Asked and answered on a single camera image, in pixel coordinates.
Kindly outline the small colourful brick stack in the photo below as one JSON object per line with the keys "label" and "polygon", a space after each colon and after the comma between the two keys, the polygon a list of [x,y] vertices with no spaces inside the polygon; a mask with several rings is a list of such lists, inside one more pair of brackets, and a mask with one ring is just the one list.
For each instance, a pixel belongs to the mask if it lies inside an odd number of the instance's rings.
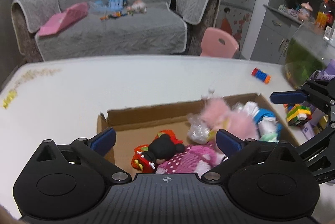
{"label": "small colourful brick stack", "polygon": [[251,75],[265,84],[270,83],[271,76],[258,68],[254,68],[254,70],[251,72]]}

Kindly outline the magenta pink towel bundle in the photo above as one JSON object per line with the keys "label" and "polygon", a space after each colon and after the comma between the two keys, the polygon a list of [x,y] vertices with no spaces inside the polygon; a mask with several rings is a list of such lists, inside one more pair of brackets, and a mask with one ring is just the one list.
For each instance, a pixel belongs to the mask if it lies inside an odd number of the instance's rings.
{"label": "magenta pink towel bundle", "polygon": [[226,155],[217,148],[214,142],[210,141],[206,145],[187,145],[183,153],[178,153],[172,159],[160,164],[156,173],[197,173],[201,177],[226,158]]}

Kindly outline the pink child chair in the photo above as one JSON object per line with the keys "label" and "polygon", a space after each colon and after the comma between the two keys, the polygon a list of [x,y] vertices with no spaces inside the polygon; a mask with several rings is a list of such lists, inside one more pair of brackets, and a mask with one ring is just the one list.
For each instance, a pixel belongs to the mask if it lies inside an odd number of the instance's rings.
{"label": "pink child chair", "polygon": [[231,59],[238,51],[238,42],[226,31],[209,27],[204,32],[200,47],[200,56]]}

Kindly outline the plush toy on sofa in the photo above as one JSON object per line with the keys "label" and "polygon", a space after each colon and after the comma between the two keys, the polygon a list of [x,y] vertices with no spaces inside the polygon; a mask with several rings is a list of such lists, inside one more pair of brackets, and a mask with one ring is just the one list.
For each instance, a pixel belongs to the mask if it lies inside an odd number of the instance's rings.
{"label": "plush toy on sofa", "polygon": [[147,12],[147,5],[142,0],[136,0],[131,6],[127,7],[127,13],[130,15],[144,14]]}

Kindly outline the black red mouse plush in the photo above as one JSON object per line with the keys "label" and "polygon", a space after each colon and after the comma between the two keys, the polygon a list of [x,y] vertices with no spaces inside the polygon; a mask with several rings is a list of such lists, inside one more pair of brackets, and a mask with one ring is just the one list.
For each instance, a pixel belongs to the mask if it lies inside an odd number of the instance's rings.
{"label": "black red mouse plush", "polygon": [[145,174],[155,173],[160,164],[184,151],[183,141],[177,139],[172,130],[162,130],[150,144],[134,149],[131,166]]}

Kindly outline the clear bubble wrap bundle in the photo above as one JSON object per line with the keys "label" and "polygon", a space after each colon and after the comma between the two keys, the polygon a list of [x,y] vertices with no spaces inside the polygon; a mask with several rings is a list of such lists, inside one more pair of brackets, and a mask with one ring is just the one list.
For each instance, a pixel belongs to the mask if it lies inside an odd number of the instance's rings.
{"label": "clear bubble wrap bundle", "polygon": [[190,124],[190,129],[187,132],[188,138],[200,145],[205,145],[209,142],[211,131],[203,122],[199,115],[189,114],[187,116],[188,123]]}

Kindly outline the brown cardboard box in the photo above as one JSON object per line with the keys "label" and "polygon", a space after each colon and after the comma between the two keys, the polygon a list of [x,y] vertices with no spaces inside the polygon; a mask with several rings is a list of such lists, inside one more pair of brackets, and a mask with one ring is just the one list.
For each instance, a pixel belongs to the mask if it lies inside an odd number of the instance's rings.
{"label": "brown cardboard box", "polygon": [[[298,146],[299,143],[296,137],[287,126],[285,112],[283,118],[280,117],[273,105],[263,95],[252,93],[231,95],[223,98],[230,107],[233,107],[238,102],[253,101],[260,108],[272,111],[283,126],[279,139],[289,141],[294,146]],[[158,132],[170,129],[175,133],[177,139],[183,141],[185,146],[197,145],[187,136],[187,132],[190,129],[187,116],[200,113],[203,107],[204,101],[200,100],[126,108],[124,110],[109,110],[107,118],[100,114],[97,122],[97,133],[106,130],[108,127],[112,127],[116,132],[116,143],[104,158],[134,177],[141,172],[131,166],[134,149],[141,145],[150,144]]]}

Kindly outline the blue knit sock bundle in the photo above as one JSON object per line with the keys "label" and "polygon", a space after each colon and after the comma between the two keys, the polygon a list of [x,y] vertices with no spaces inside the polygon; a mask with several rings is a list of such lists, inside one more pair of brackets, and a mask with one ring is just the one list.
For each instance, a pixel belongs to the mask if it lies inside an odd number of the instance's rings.
{"label": "blue knit sock bundle", "polygon": [[253,120],[257,126],[261,141],[279,141],[283,126],[272,111],[260,108]]}

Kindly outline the multicolour brick cube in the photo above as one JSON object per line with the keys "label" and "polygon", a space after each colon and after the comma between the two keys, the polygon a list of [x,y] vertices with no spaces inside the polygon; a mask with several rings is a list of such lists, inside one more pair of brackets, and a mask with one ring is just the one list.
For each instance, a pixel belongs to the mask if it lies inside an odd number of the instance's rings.
{"label": "multicolour brick cube", "polygon": [[285,104],[286,121],[289,126],[300,127],[312,119],[311,109],[299,104]]}

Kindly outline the white sock black band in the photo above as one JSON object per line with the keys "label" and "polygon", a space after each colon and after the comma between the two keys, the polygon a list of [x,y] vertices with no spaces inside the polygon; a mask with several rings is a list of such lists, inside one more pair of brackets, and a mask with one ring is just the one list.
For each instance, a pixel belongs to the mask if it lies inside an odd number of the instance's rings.
{"label": "white sock black band", "polygon": [[232,110],[235,112],[245,112],[249,116],[254,117],[259,113],[259,106],[253,101],[248,101],[245,104],[238,102],[232,107]]}

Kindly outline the pink fluffy keychain toy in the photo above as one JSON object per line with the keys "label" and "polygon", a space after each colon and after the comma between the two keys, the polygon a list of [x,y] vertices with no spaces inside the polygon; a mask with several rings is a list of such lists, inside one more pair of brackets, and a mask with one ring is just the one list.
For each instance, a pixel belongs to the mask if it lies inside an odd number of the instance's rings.
{"label": "pink fluffy keychain toy", "polygon": [[223,97],[215,93],[214,89],[209,89],[203,99],[204,107],[200,112],[200,119],[208,128],[219,129],[226,115],[230,112],[230,107]]}

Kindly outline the pink cushion on sofa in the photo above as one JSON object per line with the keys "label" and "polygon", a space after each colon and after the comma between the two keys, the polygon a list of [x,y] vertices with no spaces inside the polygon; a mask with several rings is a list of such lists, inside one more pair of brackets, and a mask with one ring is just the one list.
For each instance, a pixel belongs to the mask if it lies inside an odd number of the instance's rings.
{"label": "pink cushion on sofa", "polygon": [[87,3],[77,3],[64,12],[54,14],[37,32],[39,37],[57,34],[88,15]]}

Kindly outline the white sock green band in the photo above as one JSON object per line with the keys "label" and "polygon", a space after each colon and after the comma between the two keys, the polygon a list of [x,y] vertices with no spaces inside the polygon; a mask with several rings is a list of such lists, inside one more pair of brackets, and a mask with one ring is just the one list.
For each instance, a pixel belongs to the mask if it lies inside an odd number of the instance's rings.
{"label": "white sock green band", "polygon": [[277,120],[272,117],[264,117],[258,123],[258,130],[260,133],[260,140],[266,142],[277,142],[278,131],[277,131]]}

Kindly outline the grey sofa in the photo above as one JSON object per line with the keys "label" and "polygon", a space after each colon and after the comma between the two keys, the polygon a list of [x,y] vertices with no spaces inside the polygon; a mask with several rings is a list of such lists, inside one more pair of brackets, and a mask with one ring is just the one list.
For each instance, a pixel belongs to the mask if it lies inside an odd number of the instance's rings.
{"label": "grey sofa", "polygon": [[29,63],[110,55],[199,55],[221,0],[142,0],[144,14],[92,12],[57,34],[37,32],[54,14],[96,0],[13,0],[11,18],[19,52]]}

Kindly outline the glass fish bowl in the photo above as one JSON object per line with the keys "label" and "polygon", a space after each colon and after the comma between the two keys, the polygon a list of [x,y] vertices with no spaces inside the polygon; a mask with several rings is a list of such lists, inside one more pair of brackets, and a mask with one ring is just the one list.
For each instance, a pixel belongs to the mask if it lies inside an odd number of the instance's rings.
{"label": "glass fish bowl", "polygon": [[289,83],[301,86],[316,71],[325,69],[334,60],[334,36],[315,24],[302,24],[286,48],[285,72]]}

